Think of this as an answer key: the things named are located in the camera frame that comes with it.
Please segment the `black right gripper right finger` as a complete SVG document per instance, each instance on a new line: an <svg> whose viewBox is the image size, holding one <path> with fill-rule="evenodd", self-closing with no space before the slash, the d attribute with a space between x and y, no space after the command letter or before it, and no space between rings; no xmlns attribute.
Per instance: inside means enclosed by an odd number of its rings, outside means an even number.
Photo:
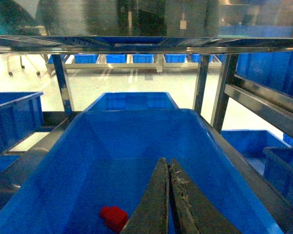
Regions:
<svg viewBox="0 0 293 234"><path fill-rule="evenodd" d="M219 212L176 159L169 164L170 204L177 234L241 233Z"/></svg>

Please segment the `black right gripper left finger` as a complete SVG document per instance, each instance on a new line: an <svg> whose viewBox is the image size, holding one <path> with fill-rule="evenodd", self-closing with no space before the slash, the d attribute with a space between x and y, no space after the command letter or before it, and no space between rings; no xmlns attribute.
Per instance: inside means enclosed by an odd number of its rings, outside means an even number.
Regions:
<svg viewBox="0 0 293 234"><path fill-rule="evenodd" d="M169 217L169 170L165 158L160 158L146 190L121 230L122 234L167 234Z"/></svg>

